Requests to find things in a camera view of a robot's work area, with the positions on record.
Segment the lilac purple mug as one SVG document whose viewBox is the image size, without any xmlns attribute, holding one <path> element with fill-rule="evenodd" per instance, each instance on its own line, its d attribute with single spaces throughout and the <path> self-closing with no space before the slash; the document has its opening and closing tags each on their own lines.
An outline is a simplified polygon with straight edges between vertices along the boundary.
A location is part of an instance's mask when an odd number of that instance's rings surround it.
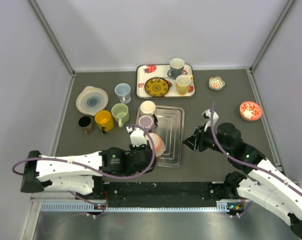
<svg viewBox="0 0 302 240">
<path fill-rule="evenodd" d="M 154 117 L 143 115 L 138 119 L 138 125 L 145 128 L 150 133 L 155 133 L 157 128 L 157 121 L 154 119 Z"/>
</svg>

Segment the cream white mug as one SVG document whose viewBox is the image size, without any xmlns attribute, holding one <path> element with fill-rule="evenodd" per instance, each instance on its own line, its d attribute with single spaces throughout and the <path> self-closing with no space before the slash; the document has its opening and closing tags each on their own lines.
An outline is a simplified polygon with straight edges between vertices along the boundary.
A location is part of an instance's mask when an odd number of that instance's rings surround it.
<svg viewBox="0 0 302 240">
<path fill-rule="evenodd" d="M 156 112 L 156 104 L 153 101 L 146 100 L 140 104 L 140 114 L 145 116 L 154 116 Z"/>
</svg>

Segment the yellow mug black handle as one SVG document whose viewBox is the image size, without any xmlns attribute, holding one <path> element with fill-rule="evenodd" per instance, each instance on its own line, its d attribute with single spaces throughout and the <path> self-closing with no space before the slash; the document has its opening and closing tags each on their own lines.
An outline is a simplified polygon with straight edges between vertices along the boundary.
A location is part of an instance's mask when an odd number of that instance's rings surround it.
<svg viewBox="0 0 302 240">
<path fill-rule="evenodd" d="M 114 127 L 114 119 L 112 114 L 107 110 L 101 110 L 95 115 L 95 122 L 102 131 L 103 134 L 106 134 Z"/>
</svg>

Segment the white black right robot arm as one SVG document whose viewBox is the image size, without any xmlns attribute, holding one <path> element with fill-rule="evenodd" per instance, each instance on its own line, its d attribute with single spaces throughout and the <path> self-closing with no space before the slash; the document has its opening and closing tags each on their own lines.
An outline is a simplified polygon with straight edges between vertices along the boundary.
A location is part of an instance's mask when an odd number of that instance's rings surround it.
<svg viewBox="0 0 302 240">
<path fill-rule="evenodd" d="M 233 124 L 222 123 L 217 130 L 198 126 L 183 144 L 193 151 L 209 148 L 226 155 L 238 171 L 226 177 L 225 194 L 230 198 L 246 198 L 264 207 L 302 240 L 302 189 L 258 149 L 245 143 Z"/>
</svg>

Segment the light green mug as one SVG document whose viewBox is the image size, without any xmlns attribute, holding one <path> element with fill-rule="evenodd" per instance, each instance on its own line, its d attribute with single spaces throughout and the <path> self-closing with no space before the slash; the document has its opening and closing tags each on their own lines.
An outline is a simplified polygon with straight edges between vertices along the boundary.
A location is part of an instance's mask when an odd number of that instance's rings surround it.
<svg viewBox="0 0 302 240">
<path fill-rule="evenodd" d="M 123 127 L 124 124 L 129 122 L 130 114 L 127 105 L 124 103 L 117 103 L 111 109 L 111 114 L 119 127 Z"/>
</svg>

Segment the dark brown red mug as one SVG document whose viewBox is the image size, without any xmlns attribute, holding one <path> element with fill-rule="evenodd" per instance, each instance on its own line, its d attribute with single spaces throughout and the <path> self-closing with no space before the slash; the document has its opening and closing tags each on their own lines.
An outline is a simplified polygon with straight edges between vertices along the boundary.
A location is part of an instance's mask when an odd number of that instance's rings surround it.
<svg viewBox="0 0 302 240">
<path fill-rule="evenodd" d="M 94 131 L 95 125 L 89 116 L 83 116 L 78 120 L 78 125 L 84 130 L 86 134 Z"/>
</svg>

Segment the pink mug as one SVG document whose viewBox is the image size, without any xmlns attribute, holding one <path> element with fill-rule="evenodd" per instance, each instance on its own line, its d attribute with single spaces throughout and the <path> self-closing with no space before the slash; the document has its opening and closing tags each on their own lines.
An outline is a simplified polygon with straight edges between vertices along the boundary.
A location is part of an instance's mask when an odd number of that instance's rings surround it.
<svg viewBox="0 0 302 240">
<path fill-rule="evenodd" d="M 149 133 L 149 136 L 153 140 L 155 146 L 155 155 L 156 157 L 160 157 L 164 154 L 166 146 L 162 138 L 156 133 Z"/>
</svg>

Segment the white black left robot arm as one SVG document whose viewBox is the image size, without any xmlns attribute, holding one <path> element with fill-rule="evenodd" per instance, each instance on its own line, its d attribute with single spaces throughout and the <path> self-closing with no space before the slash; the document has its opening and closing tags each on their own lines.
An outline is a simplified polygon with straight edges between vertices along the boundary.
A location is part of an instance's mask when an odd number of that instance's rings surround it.
<svg viewBox="0 0 302 240">
<path fill-rule="evenodd" d="M 148 144 L 65 157 L 46 156 L 34 150 L 25 163 L 21 192 L 65 190 L 99 198 L 104 192 L 102 177 L 132 179 L 153 171 L 155 164 L 156 156 Z"/>
</svg>

